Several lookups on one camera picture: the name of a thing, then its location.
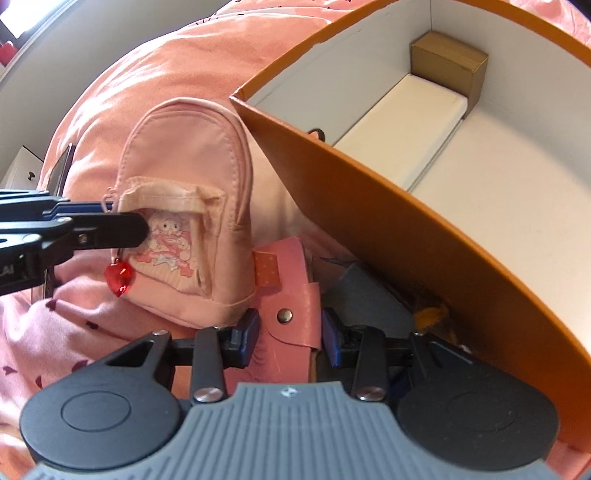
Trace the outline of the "orange cardboard storage box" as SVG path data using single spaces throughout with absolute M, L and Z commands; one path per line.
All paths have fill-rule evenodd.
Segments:
M 480 100 L 406 191 L 335 149 L 437 31 L 489 55 Z M 505 1 L 375 1 L 240 87 L 297 206 L 461 341 L 542 390 L 590 447 L 590 50 Z

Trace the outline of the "pink heart-print duvet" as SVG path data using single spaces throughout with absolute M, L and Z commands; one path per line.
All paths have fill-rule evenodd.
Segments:
M 197 97 L 231 109 L 229 95 L 254 74 L 322 27 L 370 1 L 232 1 L 211 18 L 140 45 L 107 68 L 59 124 L 42 169 L 41 185 L 66 144 L 77 149 L 65 184 L 72 200 L 95 200 L 114 185 L 127 138 L 146 112 L 177 97 Z M 342 267 L 325 259 L 353 259 L 298 210 L 266 156 L 248 135 L 252 153 L 252 240 L 260 245 L 297 236 L 307 248 L 315 278 L 327 287 Z M 1 297 L 1 476 L 21 479 L 34 466 L 18 417 L 34 393 L 76 372 L 127 342 L 166 329 L 190 337 L 186 328 L 154 315 L 108 288 L 106 251 L 76 254 L 57 268 L 54 297 L 31 300 L 25 291 Z M 315 352 L 304 344 L 284 345 L 263 338 L 254 366 L 230 370 L 229 385 L 245 379 L 270 381 L 271 367 L 304 374 L 296 360 L 311 366 Z M 558 441 L 549 464 L 563 479 L 582 478 L 590 453 Z

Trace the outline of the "white box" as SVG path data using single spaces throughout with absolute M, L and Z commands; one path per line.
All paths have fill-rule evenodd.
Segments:
M 335 143 L 335 149 L 410 191 L 455 133 L 467 108 L 464 95 L 408 74 Z

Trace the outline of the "dark grey box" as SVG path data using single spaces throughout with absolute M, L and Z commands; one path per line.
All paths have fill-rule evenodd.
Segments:
M 415 329 L 410 311 L 378 280 L 353 265 L 322 294 L 322 306 L 332 308 L 346 326 L 370 326 L 387 338 L 407 338 Z

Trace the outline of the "pink mini backpack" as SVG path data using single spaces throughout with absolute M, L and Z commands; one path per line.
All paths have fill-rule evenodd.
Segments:
M 256 294 L 252 177 L 235 113 L 188 97 L 148 111 L 103 197 L 148 225 L 146 239 L 121 253 L 132 270 L 123 298 L 185 327 L 235 323 Z

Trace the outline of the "red heart charm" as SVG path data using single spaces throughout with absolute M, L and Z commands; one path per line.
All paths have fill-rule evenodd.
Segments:
M 121 258 L 115 258 L 104 270 L 104 277 L 109 290 L 117 297 L 122 296 L 130 288 L 134 270 Z

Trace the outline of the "window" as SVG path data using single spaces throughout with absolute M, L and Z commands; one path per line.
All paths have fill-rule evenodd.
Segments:
M 1 89 L 40 78 L 78 1 L 8 1 L 1 13 Z

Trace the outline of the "pink snap wallet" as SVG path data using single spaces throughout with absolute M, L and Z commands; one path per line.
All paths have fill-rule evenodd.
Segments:
M 240 383 L 307 383 L 312 356 L 321 349 L 320 287 L 308 279 L 300 239 L 266 244 L 253 257 L 259 340 L 249 366 L 224 371 L 229 393 Z

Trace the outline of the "brown bear plush keychain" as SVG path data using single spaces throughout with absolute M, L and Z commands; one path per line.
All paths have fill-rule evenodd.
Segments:
M 418 332 L 434 334 L 456 346 L 462 344 L 446 305 L 441 304 L 419 309 L 413 314 L 413 318 Z

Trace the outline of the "small gold cardboard box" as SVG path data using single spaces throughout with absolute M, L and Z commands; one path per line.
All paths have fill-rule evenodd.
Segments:
M 410 46 L 411 73 L 467 99 L 466 118 L 480 100 L 489 55 L 437 31 L 427 32 Z

